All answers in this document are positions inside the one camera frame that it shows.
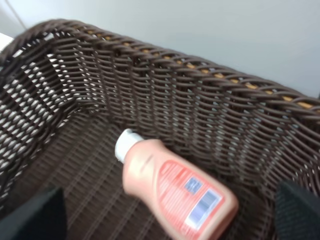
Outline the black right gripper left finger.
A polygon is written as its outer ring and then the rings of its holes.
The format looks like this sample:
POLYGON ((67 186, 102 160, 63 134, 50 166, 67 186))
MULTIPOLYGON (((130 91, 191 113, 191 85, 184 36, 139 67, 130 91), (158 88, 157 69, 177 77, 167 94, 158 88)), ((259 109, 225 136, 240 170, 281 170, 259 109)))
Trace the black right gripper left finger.
POLYGON ((0 221, 2 240, 65 240, 67 211, 64 191, 49 187, 0 221))

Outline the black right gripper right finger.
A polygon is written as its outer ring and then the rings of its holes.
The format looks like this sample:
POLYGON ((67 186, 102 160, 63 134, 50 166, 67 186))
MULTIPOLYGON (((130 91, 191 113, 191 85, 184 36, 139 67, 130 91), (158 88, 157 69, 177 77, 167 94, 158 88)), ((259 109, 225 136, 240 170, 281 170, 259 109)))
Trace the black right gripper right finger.
POLYGON ((280 240, 318 240, 320 198, 294 182, 281 182, 275 195, 274 222, 280 240))

